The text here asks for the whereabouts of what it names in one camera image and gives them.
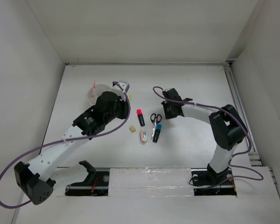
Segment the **pink clear pen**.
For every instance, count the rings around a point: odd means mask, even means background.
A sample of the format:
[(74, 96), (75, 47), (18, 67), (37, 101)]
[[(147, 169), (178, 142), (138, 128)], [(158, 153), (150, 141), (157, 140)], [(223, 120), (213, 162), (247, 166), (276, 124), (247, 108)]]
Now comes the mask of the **pink clear pen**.
[(94, 97), (94, 90), (96, 89), (96, 81), (94, 81), (93, 83), (93, 87), (92, 87), (92, 90), (91, 90), (91, 97)]

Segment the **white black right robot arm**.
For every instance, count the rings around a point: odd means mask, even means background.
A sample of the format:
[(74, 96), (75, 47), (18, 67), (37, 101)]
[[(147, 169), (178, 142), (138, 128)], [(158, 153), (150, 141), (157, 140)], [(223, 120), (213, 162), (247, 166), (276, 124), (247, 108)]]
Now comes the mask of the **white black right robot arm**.
[(227, 177), (231, 156), (247, 131), (238, 112), (232, 105), (216, 109), (194, 104), (190, 98), (182, 99), (174, 88), (164, 90), (162, 94), (165, 100), (161, 104), (166, 119), (182, 116), (203, 121), (211, 126), (217, 144), (207, 170), (200, 174), (192, 173), (190, 183), (197, 187), (220, 183)]

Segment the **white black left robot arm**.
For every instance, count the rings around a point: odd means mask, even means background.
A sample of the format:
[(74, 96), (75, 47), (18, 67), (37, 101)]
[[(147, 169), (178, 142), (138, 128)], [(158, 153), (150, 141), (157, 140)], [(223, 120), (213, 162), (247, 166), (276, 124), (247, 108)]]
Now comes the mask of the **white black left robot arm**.
[(99, 136), (104, 136), (106, 125), (114, 119), (127, 121), (130, 103), (127, 96), (103, 92), (96, 104), (77, 117), (62, 139), (29, 162), (18, 162), (14, 167), (16, 183), (34, 205), (47, 200), (55, 189), (74, 183), (93, 184), (96, 169), (87, 161), (65, 170), (57, 167), (79, 147)]

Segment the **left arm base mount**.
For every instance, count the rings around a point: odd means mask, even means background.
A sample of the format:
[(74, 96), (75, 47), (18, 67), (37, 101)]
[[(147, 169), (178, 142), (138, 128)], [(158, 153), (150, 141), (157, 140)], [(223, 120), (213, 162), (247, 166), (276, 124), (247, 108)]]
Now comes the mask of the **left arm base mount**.
[(68, 185), (66, 196), (108, 196), (110, 169), (94, 168), (89, 162), (79, 162), (87, 170), (87, 176), (81, 182)]

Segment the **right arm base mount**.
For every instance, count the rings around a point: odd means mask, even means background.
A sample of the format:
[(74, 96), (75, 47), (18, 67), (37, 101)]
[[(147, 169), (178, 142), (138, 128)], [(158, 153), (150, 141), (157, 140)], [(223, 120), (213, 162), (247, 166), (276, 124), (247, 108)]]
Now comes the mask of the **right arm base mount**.
[(191, 169), (189, 185), (193, 186), (194, 196), (236, 196), (236, 187), (230, 168), (216, 174), (207, 168)]

